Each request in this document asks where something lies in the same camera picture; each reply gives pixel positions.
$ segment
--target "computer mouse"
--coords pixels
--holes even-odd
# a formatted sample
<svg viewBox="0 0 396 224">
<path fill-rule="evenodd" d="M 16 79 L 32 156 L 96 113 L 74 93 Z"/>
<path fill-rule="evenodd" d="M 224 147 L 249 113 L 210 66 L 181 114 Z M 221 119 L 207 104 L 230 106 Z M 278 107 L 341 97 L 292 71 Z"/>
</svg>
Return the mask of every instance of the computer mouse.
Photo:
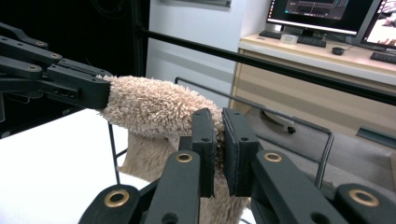
<svg viewBox="0 0 396 224">
<path fill-rule="evenodd" d="M 345 51 L 344 49 L 341 49 L 338 47 L 332 48 L 332 54 L 335 54 L 335 55 L 343 55 L 344 51 Z"/>
</svg>

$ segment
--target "white desk surface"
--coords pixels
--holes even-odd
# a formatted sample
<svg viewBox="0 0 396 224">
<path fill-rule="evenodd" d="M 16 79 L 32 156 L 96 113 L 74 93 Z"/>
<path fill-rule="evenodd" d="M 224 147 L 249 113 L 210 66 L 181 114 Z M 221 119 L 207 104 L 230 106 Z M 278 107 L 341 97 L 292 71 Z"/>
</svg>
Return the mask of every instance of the white desk surface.
<svg viewBox="0 0 396 224">
<path fill-rule="evenodd" d="M 396 86 L 396 64 L 370 60 L 373 51 L 353 47 L 342 56 L 332 54 L 333 47 L 350 45 L 327 40 L 326 48 L 304 44 L 288 45 L 258 34 L 242 37 L 239 48 L 321 69 Z"/>
</svg>

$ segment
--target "beige fluffy towel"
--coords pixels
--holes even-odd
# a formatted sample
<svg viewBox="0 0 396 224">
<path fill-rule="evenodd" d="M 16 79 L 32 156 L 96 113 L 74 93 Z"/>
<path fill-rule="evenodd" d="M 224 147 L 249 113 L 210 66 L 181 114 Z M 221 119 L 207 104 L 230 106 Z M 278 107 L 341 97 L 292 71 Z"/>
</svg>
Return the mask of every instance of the beige fluffy towel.
<svg viewBox="0 0 396 224">
<path fill-rule="evenodd" d="M 221 110 L 196 91 L 169 81 L 144 77 L 103 77 L 111 82 L 107 107 L 100 111 L 110 123 L 128 129 L 128 150 L 119 170 L 149 182 L 161 177 L 180 136 L 191 136 L 191 115 L 208 108 L 216 129 L 215 198 L 201 199 L 200 223 L 238 223 L 247 198 L 229 196 L 222 172 Z"/>
</svg>

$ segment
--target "white wall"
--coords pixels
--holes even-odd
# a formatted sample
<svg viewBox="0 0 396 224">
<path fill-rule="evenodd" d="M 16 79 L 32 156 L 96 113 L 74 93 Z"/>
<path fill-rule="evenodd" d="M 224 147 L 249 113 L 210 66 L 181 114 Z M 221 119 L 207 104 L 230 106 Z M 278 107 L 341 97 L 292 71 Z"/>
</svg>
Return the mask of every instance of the white wall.
<svg viewBox="0 0 396 224">
<path fill-rule="evenodd" d="M 218 7 L 175 0 L 151 0 L 150 31 L 171 35 L 208 46 L 238 50 L 241 36 L 259 32 L 269 0 L 233 0 L 231 7 Z M 147 77 L 174 81 L 184 77 L 209 88 L 231 92 L 235 62 L 195 50 L 150 39 Z M 229 99 L 185 83 L 219 107 Z"/>
</svg>

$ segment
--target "black metal rod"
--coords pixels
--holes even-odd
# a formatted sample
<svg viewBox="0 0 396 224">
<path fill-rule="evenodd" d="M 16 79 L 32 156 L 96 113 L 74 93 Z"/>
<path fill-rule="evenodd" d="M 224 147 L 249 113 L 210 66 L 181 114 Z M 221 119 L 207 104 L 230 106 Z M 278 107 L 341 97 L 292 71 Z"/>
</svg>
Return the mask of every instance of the black metal rod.
<svg viewBox="0 0 396 224">
<path fill-rule="evenodd" d="M 113 153 L 113 162 L 114 162 L 114 171 L 116 172 L 116 180 L 117 180 L 117 184 L 120 184 L 120 174 L 119 171 L 117 170 L 117 151 L 116 151 L 116 144 L 114 141 L 114 133 L 113 133 L 113 126 L 110 124 L 110 122 L 107 123 L 108 124 L 108 132 L 110 134 L 110 144 L 111 144 L 111 152 Z"/>
<path fill-rule="evenodd" d="M 271 63 L 265 60 L 242 55 L 229 50 L 213 48 L 207 45 L 176 38 L 170 35 L 163 35 L 151 32 L 145 29 L 143 25 L 140 25 L 140 31 L 143 35 L 146 35 L 149 38 L 161 40 L 163 42 L 181 46 L 187 49 L 194 49 L 207 54 L 218 56 L 220 58 L 228 59 L 239 63 L 245 63 L 254 67 L 278 73 L 283 76 L 297 78 L 323 87 L 347 92 L 370 100 L 375 100 L 384 104 L 396 105 L 396 93 L 393 92 L 376 90 L 374 88 L 362 86 L 360 84 L 344 81 L 333 77 L 326 77 L 302 69 L 286 66 L 284 64 Z"/>
</svg>

